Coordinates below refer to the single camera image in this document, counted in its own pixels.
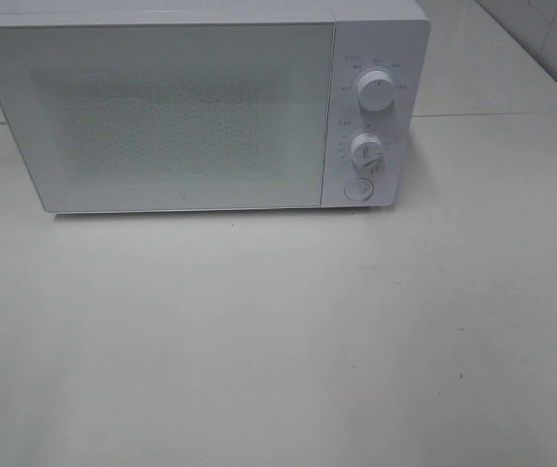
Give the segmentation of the round door release button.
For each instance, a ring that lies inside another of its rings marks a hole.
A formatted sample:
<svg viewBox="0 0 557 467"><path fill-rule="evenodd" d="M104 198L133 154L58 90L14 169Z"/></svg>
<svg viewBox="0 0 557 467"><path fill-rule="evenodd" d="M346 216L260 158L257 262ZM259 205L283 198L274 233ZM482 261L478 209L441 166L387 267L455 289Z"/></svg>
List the round door release button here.
<svg viewBox="0 0 557 467"><path fill-rule="evenodd" d="M372 197L374 184L367 178L355 178L344 188L344 195L352 201L363 202Z"/></svg>

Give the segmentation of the white microwave knob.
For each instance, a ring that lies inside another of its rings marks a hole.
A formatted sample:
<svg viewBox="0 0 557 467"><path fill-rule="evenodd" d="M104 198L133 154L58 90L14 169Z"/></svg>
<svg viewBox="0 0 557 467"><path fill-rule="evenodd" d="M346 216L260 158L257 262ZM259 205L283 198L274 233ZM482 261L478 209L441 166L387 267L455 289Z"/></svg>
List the white microwave knob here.
<svg viewBox="0 0 557 467"><path fill-rule="evenodd" d="M388 69L365 70L355 84L358 103L366 111L381 112L394 102L396 82Z"/></svg>
<svg viewBox="0 0 557 467"><path fill-rule="evenodd" d="M356 169L366 169L382 162L386 156L383 140L374 133L360 133L348 146L350 160Z"/></svg>

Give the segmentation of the white microwave door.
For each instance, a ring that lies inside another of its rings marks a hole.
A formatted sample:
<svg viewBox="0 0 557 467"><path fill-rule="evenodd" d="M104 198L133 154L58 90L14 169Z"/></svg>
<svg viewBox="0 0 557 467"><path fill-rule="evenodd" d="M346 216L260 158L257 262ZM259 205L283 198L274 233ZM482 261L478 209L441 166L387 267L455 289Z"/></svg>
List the white microwave door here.
<svg viewBox="0 0 557 467"><path fill-rule="evenodd" d="M0 107L45 210L320 203L333 27L0 27Z"/></svg>

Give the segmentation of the white microwave oven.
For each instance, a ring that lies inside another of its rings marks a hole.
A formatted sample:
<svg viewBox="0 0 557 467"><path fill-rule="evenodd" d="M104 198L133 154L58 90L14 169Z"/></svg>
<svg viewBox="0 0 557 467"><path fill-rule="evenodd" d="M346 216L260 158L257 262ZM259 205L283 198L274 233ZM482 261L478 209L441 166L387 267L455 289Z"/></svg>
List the white microwave oven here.
<svg viewBox="0 0 557 467"><path fill-rule="evenodd" d="M333 27L319 205L146 212L392 205L430 33L423 9L414 1L0 1L2 28L317 23ZM357 100L355 82L372 68L388 69L396 82L394 102L381 112L366 111ZM386 150L382 162L366 169L356 169L349 156L360 133L380 136ZM344 195L355 178L373 182L367 201Z"/></svg>

